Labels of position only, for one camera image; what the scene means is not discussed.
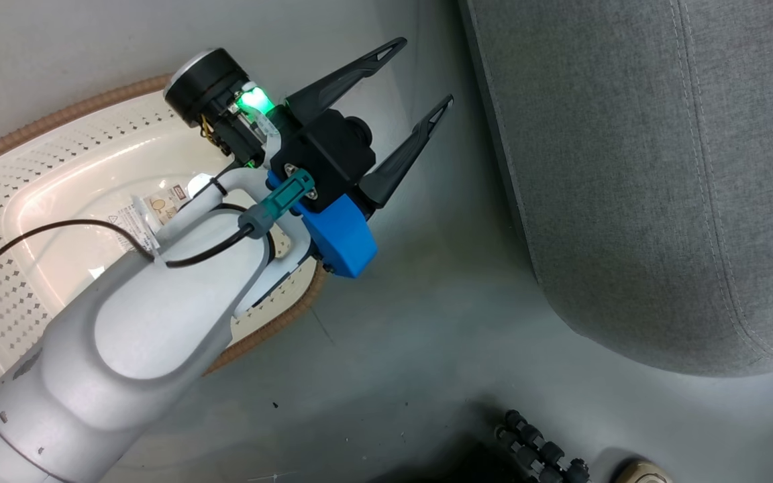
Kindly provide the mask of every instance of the laundry basket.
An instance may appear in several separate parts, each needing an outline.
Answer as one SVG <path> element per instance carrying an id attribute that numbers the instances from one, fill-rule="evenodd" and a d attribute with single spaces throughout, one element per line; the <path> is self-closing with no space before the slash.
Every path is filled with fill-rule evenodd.
<path id="1" fill-rule="evenodd" d="M 98 95 L 0 140 L 0 247 L 37 226 L 72 218 L 138 231 L 129 218 L 134 197 L 183 203 L 202 178 L 227 165 L 223 153 L 166 106 L 160 94 L 166 80 Z M 228 201 L 254 202 L 243 192 L 230 193 Z M 282 257 L 291 241 L 277 228 L 272 235 Z M 41 233 L 0 257 L 0 375 L 127 248 L 110 230 L 70 227 Z M 210 370 L 297 318 L 324 279 L 319 264 L 307 260 L 264 302 L 230 321 L 233 341 Z"/>

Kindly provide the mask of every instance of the green led light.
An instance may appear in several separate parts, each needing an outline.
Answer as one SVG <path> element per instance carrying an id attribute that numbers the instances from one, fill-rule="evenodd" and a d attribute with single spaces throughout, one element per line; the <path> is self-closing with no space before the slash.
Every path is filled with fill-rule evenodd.
<path id="1" fill-rule="evenodd" d="M 243 93 L 237 100 L 237 106 L 242 109 L 244 106 L 249 106 L 259 110 L 261 114 L 267 114 L 274 107 L 270 99 L 267 98 L 267 94 L 264 94 L 260 87 Z"/>

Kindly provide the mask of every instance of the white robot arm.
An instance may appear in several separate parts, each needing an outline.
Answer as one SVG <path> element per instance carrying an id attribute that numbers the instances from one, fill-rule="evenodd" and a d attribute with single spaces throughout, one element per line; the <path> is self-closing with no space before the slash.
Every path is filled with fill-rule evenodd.
<path id="1" fill-rule="evenodd" d="M 368 126 L 329 107 L 405 43 L 393 40 L 276 107 L 222 49 L 172 77 L 166 101 L 246 164 L 197 193 L 156 234 L 153 257 L 131 252 L 110 266 L 0 377 L 0 483 L 98 481 L 225 349 L 228 321 L 309 256 L 337 275 L 359 275 L 376 252 L 366 221 L 452 98 L 369 174 Z M 258 204 L 221 204 L 234 189 Z M 265 236 L 274 222 L 293 245 L 282 259 Z"/>

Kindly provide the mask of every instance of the stitching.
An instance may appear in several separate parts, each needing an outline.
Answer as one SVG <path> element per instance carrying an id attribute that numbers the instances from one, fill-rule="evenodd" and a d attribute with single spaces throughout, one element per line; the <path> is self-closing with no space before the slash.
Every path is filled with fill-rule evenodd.
<path id="1" fill-rule="evenodd" d="M 678 42 L 678 26 L 676 25 L 676 12 L 674 10 L 674 7 L 672 6 L 672 0 L 669 0 L 669 2 L 670 2 L 670 15 L 672 18 L 672 31 L 674 31 L 676 36 L 676 55 L 678 55 L 678 73 L 679 73 L 679 76 L 682 77 L 682 95 L 683 95 L 684 107 L 688 113 L 688 129 L 690 130 L 690 146 L 694 152 L 694 167 L 696 168 L 695 175 L 697 178 L 697 186 L 699 186 L 700 188 L 700 199 L 702 199 L 703 201 L 703 221 L 705 221 L 705 225 L 706 225 L 706 238 L 709 240 L 711 259 L 715 264 L 715 276 L 717 276 L 718 290 L 720 290 L 721 299 L 723 300 L 723 306 L 724 306 L 724 309 L 727 310 L 727 318 L 729 319 L 730 325 L 733 326 L 733 330 L 739 336 L 739 338 L 743 342 L 745 342 L 745 344 L 749 348 L 751 348 L 752 351 L 754 351 L 757 355 L 760 355 L 757 352 L 757 350 L 754 348 L 754 344 L 752 343 L 752 341 L 749 340 L 748 337 L 745 337 L 742 335 L 739 328 L 743 329 L 743 327 L 739 327 L 739 324 L 736 324 L 735 321 L 733 321 L 733 315 L 729 311 L 729 305 L 727 304 L 727 296 L 726 294 L 723 293 L 723 282 L 721 281 L 721 273 L 718 270 L 717 256 L 715 255 L 715 242 L 713 242 L 711 239 L 712 237 L 711 237 L 711 228 L 709 228 L 709 214 L 708 212 L 706 212 L 706 198 L 705 198 L 705 191 L 703 190 L 703 178 L 700 176 L 699 159 L 697 159 L 697 142 L 696 140 L 694 140 L 694 126 L 693 126 L 693 122 L 690 120 L 690 106 L 688 105 L 688 89 L 684 84 L 684 68 L 682 66 L 682 47 Z"/>
<path id="2" fill-rule="evenodd" d="M 693 28 L 693 24 L 690 23 L 690 11 L 688 10 L 688 4 L 685 3 L 684 0 L 683 0 L 682 4 L 684 5 L 684 13 L 685 13 L 685 17 L 687 18 L 687 21 L 688 21 L 688 31 L 690 33 L 690 51 L 691 51 L 691 57 L 693 57 L 693 59 L 694 59 L 694 74 L 695 74 L 695 76 L 697 78 L 697 101 L 699 102 L 700 115 L 703 116 L 702 133 L 705 136 L 706 161 L 708 162 L 708 165 L 709 165 L 709 174 L 711 174 L 712 190 L 715 193 L 717 193 L 717 184 L 715 184 L 715 167 L 714 167 L 714 165 L 712 165 L 712 161 L 711 161 L 711 144 L 709 143 L 709 130 L 708 130 L 708 128 L 706 128 L 706 125 L 705 125 L 706 113 L 705 113 L 705 110 L 703 110 L 703 89 L 700 87 L 700 71 L 697 68 L 697 47 L 696 47 L 696 42 L 694 41 L 694 28 Z M 732 290 L 733 304 L 736 305 L 736 303 L 737 303 L 737 305 L 738 305 L 739 313 L 741 314 L 741 320 L 743 322 L 743 329 L 745 329 L 745 331 L 748 333 L 748 335 L 750 335 L 752 337 L 757 337 L 757 339 L 759 339 L 762 343 L 764 343 L 764 345 L 767 348 L 769 348 L 769 349 L 771 349 L 771 351 L 773 351 L 773 347 L 771 345 L 769 345 L 767 340 L 763 339 L 763 337 L 760 337 L 760 334 L 758 334 L 756 331 L 754 331 L 754 328 L 752 328 L 750 326 L 750 324 L 748 323 L 748 316 L 745 314 L 745 309 L 743 309 L 743 307 L 741 305 L 741 299 L 739 298 L 739 288 L 738 288 L 738 286 L 735 283 L 735 275 L 733 273 L 733 262 L 732 262 L 732 260 L 730 260 L 729 252 L 727 251 L 727 234 L 726 234 L 726 231 L 723 228 L 723 217 L 721 216 L 721 206 L 720 206 L 720 204 L 718 204 L 717 201 L 715 201 L 715 210 L 717 210 L 717 222 L 718 222 L 718 226 L 719 226 L 720 232 L 721 232 L 722 248 L 723 248 L 724 253 L 727 254 L 726 259 L 727 259 L 727 266 L 729 267 L 729 277 L 730 277 L 730 281 L 732 281 L 732 283 L 733 283 L 733 290 Z"/>

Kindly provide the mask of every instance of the white plastic basket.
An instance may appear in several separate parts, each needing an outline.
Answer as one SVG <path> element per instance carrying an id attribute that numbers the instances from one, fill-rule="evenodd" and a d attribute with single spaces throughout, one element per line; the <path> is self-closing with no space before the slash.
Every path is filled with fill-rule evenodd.
<path id="1" fill-rule="evenodd" d="M 71 218 L 110 220 L 132 203 L 198 174 L 215 174 L 228 159 L 189 129 L 159 92 L 76 119 L 0 156 L 0 247 L 42 224 Z M 248 206 L 243 192 L 229 202 Z M 274 231 L 277 256 L 289 240 Z M 46 324 L 102 270 L 125 253 L 116 234 L 99 227 L 41 233 L 0 259 L 0 375 Z M 316 262 L 307 260 L 261 305 L 231 321 L 232 345 L 303 296 Z"/>

